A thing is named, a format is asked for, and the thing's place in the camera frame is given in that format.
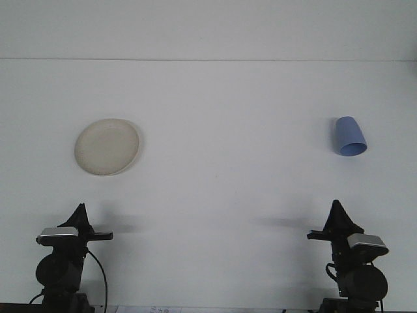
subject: white plate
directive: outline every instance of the white plate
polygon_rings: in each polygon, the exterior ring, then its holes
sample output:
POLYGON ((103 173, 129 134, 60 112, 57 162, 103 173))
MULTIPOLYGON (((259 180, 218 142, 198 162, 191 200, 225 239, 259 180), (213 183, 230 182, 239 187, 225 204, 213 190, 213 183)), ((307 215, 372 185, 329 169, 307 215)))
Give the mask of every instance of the white plate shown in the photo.
POLYGON ((88 126, 75 146, 77 163, 95 175, 123 171, 139 151, 136 129, 123 119, 102 119, 88 126))

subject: plate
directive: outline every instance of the plate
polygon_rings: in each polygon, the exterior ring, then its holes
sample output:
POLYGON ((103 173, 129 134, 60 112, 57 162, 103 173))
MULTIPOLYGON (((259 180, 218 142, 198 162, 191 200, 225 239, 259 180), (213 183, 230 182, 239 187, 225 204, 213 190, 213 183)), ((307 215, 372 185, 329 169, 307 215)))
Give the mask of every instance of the plate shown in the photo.
POLYGON ((125 170, 139 151, 135 127, 124 119, 102 119, 89 125, 74 149, 78 165, 95 175, 114 175, 125 170))

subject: ceramic plate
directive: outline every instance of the ceramic plate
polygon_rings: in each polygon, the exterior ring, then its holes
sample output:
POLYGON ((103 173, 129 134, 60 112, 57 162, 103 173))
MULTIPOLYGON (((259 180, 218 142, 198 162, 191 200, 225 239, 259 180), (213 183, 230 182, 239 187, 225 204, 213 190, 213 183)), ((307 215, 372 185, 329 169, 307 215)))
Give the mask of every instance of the ceramic plate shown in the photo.
POLYGON ((79 166, 95 175, 113 175, 126 169, 139 151, 139 136, 123 119, 103 119, 78 137, 75 157, 79 166))

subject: cable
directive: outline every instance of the cable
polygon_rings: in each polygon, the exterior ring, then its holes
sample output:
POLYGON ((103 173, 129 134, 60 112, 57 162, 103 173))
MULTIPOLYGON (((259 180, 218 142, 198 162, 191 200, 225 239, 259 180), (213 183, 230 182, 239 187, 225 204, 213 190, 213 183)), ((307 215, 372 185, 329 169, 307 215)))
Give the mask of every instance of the cable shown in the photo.
POLYGON ((384 302, 382 301, 382 299, 379 301, 379 304, 381 305, 381 313, 384 313, 384 302))
POLYGON ((332 272, 330 272, 329 267, 333 267, 333 268, 336 268, 336 267, 334 266, 334 264, 333 264, 333 263, 327 263, 327 265, 326 265, 326 273, 327 273, 327 275, 328 275, 328 276, 329 276, 332 280, 334 280, 335 282, 338 282, 338 281, 337 281, 336 276, 334 276, 334 275, 333 275, 333 273, 332 273, 332 272))
POLYGON ((39 293, 38 295, 34 296, 32 300, 30 300, 29 304, 31 305, 33 301, 38 299, 41 295, 44 295, 43 293, 39 293))
POLYGON ((88 254, 90 254, 90 255, 93 257, 93 259, 94 259, 94 260, 96 260, 96 262, 97 262, 98 266, 100 266, 100 268, 101 268, 101 270, 102 270, 102 272, 103 272, 103 277, 104 277, 104 287, 105 287, 105 289, 106 289, 106 300, 105 300, 105 302, 104 302, 104 313, 106 313, 106 312, 107 312, 107 301, 108 301, 108 285, 107 285, 107 278, 106 278, 106 274, 105 274, 105 272, 104 272, 104 268, 103 268, 102 264, 100 263, 100 261, 98 261, 98 258, 96 258, 96 256, 95 256, 93 253, 91 253, 91 251, 90 251, 90 250, 88 250, 88 249, 87 249, 87 253, 88 253, 88 254))

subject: blue cup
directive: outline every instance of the blue cup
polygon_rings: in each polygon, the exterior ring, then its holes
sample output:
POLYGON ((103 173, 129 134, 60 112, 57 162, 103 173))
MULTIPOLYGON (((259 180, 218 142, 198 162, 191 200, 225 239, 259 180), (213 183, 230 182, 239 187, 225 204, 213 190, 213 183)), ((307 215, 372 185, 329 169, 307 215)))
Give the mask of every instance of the blue cup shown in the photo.
POLYGON ((351 116, 336 121, 336 146, 345 157, 360 155, 367 149, 366 141, 358 123, 351 116))

